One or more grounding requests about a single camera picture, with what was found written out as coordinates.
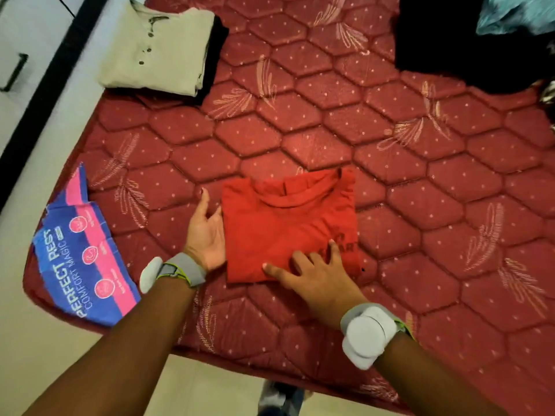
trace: mattress label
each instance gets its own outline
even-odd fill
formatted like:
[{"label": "mattress label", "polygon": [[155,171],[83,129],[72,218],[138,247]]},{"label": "mattress label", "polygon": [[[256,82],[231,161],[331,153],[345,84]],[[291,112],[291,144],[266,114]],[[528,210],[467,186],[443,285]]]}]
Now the mattress label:
[{"label": "mattress label", "polygon": [[89,202],[80,165],[47,206],[33,244],[39,271],[55,305],[68,314],[113,326],[140,300],[106,221]]}]

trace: cabinet handle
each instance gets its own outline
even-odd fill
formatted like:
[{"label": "cabinet handle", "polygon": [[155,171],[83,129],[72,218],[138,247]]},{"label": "cabinet handle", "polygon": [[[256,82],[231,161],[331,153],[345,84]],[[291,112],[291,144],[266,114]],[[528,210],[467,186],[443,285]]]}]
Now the cabinet handle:
[{"label": "cabinet handle", "polygon": [[8,80],[8,84],[6,84],[5,87],[0,88],[0,92],[9,92],[11,90],[13,84],[16,82],[17,77],[19,76],[19,73],[21,73],[21,70],[23,69],[23,66],[27,62],[28,58],[29,58],[29,55],[27,54],[19,54],[19,62],[17,63],[15,70],[13,70],[13,73],[10,79]]}]

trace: white cabinet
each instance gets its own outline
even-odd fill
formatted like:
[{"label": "white cabinet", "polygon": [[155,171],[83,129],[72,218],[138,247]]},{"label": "white cabinet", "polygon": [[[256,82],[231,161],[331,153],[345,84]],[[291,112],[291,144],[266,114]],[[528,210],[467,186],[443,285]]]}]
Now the white cabinet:
[{"label": "white cabinet", "polygon": [[11,90],[0,92],[0,155],[72,20],[59,0],[7,0],[0,12],[0,88],[8,83],[20,54],[28,56]]},{"label": "white cabinet", "polygon": [[79,11],[79,7],[81,7],[81,4],[83,4],[85,0],[61,0],[61,1],[64,2],[64,4],[73,13],[73,15],[76,15],[77,12]]}]

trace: beige shirt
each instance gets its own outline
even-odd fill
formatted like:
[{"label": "beige shirt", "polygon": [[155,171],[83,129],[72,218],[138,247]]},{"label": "beige shirt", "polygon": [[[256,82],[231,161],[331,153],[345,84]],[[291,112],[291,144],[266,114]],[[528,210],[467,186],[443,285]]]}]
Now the beige shirt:
[{"label": "beige shirt", "polygon": [[129,0],[101,66],[100,84],[195,96],[203,87],[213,24],[214,13],[207,10],[161,13]]}]

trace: red mattress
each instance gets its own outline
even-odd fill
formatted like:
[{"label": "red mattress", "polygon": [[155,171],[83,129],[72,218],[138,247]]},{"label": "red mattress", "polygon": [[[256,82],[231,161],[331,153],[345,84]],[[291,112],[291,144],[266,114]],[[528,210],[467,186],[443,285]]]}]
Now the red mattress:
[{"label": "red mattress", "polygon": [[[212,9],[231,29],[201,108],[106,92],[54,192],[82,161],[131,277],[185,241],[201,186],[351,166],[369,300],[511,414],[555,409],[555,137],[537,94],[489,96],[399,73],[398,0],[149,0]],[[435,49],[430,35],[429,49]],[[32,250],[25,292],[53,307]],[[174,353],[406,412],[276,283],[199,292]]]}]

